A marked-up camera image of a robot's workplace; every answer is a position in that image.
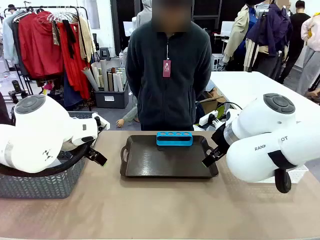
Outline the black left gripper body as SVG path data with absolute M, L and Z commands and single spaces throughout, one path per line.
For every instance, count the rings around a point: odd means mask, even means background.
M 97 151 L 89 147 L 85 152 L 84 156 L 89 160 L 95 160 L 97 157 Z

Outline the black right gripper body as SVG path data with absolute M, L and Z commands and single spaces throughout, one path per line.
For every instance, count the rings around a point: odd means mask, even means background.
M 227 141 L 224 137 L 225 128 L 226 124 L 223 122 L 222 125 L 216 128 L 215 132 L 211 136 L 211 139 L 217 145 L 218 151 L 227 151 Z

